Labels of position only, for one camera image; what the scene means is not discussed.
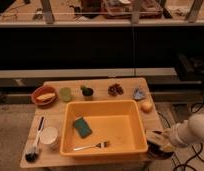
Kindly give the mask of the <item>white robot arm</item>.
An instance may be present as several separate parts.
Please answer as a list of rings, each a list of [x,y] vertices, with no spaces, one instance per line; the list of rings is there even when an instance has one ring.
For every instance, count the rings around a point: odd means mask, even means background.
[[[196,142],[204,143],[204,114],[193,114],[188,120],[165,129],[160,149],[173,152],[176,148],[185,148]]]

